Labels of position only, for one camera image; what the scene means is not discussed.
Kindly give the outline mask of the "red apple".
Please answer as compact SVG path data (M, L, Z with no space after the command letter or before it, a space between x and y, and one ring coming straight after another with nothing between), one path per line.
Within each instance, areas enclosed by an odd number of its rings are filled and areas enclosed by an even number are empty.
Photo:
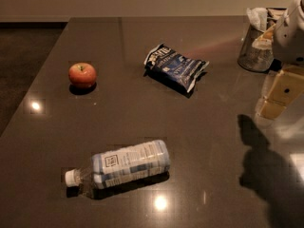
M95 85L97 72L89 63L76 63L69 68L68 78L76 88L88 89Z

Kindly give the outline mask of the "white crumpled napkin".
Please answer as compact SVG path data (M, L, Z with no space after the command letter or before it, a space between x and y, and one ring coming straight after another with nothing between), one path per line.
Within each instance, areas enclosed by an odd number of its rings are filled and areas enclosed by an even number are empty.
M259 31L267 29L268 11L265 8L253 8L246 10L250 24Z

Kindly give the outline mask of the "blue label plastic water bottle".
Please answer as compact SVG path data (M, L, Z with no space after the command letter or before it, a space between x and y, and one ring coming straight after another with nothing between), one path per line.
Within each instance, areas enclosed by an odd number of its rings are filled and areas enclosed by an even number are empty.
M93 155L86 167L65 173L67 187L91 183L97 189L121 185L167 172L169 153L163 140L154 140Z

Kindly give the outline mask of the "blue chip bag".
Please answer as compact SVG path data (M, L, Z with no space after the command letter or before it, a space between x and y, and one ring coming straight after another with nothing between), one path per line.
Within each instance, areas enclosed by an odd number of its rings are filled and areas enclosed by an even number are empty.
M176 83L187 93L209 65L208 61L187 58L165 44L151 49L143 63L149 71Z

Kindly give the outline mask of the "metal mesh cup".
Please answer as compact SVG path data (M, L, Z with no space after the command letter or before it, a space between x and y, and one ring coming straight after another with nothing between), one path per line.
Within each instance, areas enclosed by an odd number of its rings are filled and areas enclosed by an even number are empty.
M279 71L281 68L281 63L273 55L272 39L276 22L285 9L265 9L268 11L267 29L259 31L249 22L248 31L237 59L241 67L256 73L264 73L269 70Z

